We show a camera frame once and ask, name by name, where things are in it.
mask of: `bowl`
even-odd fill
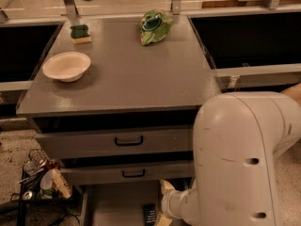
[[[43,64],[44,74],[62,82],[73,82],[81,78],[91,64],[90,58],[78,52],[67,52],[50,57]]]

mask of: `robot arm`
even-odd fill
[[[167,190],[163,214],[190,225],[280,226],[274,156],[300,137],[300,105],[284,94],[214,97],[194,125],[197,188]]]

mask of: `floor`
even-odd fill
[[[19,193],[22,167],[30,150],[39,148],[35,132],[24,119],[0,120],[0,204]],[[283,226],[301,225],[301,143],[291,147],[275,161],[279,207]],[[80,205],[30,207],[26,225],[46,226],[67,213],[80,217]],[[0,225],[16,225],[16,211],[0,216]],[[62,225],[78,225],[76,218],[67,218]]]

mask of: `gray countertop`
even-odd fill
[[[47,78],[42,70],[19,104],[19,116],[93,114],[189,108],[220,93],[186,16],[174,16],[164,41],[142,46],[139,17],[64,23],[45,60],[63,52],[87,54],[91,66],[76,82]],[[74,45],[70,26],[87,24],[91,43]]]

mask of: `green plastic bag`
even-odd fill
[[[167,18],[165,11],[153,9],[146,12],[140,21],[141,44],[146,46],[163,40],[172,25],[173,19]]]

